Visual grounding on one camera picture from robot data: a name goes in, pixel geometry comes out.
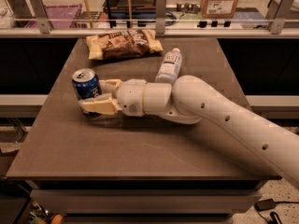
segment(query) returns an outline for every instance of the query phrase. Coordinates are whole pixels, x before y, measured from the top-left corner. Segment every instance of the can lid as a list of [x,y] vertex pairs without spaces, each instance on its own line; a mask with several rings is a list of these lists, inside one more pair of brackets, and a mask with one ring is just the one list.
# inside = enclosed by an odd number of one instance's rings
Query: can lid
[[173,52],[177,52],[177,53],[180,53],[180,50],[178,48],[174,48],[172,49]]
[[94,71],[92,69],[79,69],[73,74],[73,80],[76,82],[87,82],[94,78]]

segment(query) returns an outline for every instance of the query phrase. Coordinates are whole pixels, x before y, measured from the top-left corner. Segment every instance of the speckled floor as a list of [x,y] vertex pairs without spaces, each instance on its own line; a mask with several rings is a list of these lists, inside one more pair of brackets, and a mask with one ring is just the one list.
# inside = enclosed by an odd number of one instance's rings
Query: speckled floor
[[[279,181],[268,181],[262,188],[263,197],[261,200],[273,199],[275,202],[299,202],[299,190],[294,188],[285,179]],[[275,209],[262,211],[260,214],[267,220],[271,220],[270,213],[275,211],[283,224],[299,223],[299,204],[278,204]],[[252,206],[245,214],[237,214],[233,216],[234,224],[264,224],[266,223],[262,217]]]

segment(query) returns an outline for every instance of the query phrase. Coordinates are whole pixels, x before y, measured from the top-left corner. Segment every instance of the bottle cap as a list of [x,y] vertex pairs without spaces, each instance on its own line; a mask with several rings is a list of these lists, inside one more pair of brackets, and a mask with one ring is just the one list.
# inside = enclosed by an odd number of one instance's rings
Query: bottle cap
[[174,48],[172,49],[173,52],[177,52],[177,53],[180,53],[180,50],[178,48]]

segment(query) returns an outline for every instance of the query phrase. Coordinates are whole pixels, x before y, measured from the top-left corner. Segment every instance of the table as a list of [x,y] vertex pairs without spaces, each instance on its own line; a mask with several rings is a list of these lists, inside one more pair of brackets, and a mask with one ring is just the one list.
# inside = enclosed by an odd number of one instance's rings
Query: table
[[[160,41],[164,51],[181,50],[181,75],[200,77],[249,108],[217,39]],[[207,119],[181,125],[121,113],[86,117],[72,87],[76,70],[91,68],[100,79],[153,82],[163,59],[156,54],[90,61],[88,52],[85,39],[79,39],[7,173],[8,178],[31,184],[32,197],[49,210],[196,215],[201,223],[207,218],[231,223],[233,213],[247,211],[261,198],[259,188],[266,180],[279,178]]]

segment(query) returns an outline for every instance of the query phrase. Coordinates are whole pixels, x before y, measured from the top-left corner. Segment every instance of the cardboard box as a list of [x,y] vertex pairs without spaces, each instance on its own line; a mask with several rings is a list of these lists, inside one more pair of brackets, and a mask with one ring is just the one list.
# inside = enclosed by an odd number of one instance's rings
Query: cardboard box
[[233,18],[239,0],[201,0],[203,18]]

